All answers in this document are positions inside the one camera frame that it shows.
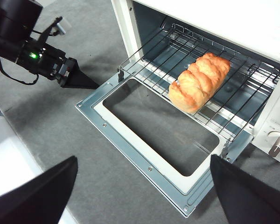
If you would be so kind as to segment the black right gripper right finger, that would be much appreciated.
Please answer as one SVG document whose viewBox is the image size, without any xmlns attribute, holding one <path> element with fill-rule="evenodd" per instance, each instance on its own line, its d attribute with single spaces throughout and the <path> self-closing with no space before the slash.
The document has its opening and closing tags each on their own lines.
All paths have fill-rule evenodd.
<svg viewBox="0 0 280 224">
<path fill-rule="evenodd" d="M 230 224 L 280 224 L 280 191 L 217 155 L 210 171 Z"/>
</svg>

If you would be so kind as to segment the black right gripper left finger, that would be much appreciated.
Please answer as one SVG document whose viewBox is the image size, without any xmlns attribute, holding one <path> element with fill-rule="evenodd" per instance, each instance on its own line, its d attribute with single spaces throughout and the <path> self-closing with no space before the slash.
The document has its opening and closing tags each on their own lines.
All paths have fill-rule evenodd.
<svg viewBox="0 0 280 224">
<path fill-rule="evenodd" d="M 0 196 L 0 224 L 57 224 L 78 171 L 71 156 L 29 182 Z"/>
</svg>

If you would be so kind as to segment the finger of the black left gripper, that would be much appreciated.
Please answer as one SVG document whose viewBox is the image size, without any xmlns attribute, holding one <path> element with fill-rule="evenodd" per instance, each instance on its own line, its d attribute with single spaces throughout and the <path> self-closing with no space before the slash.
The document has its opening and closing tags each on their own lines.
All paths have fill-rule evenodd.
<svg viewBox="0 0 280 224">
<path fill-rule="evenodd" d="M 80 70 L 77 61 L 66 61 L 60 74 L 60 86 L 63 88 L 97 89 L 99 87 L 99 84 Z"/>
</svg>

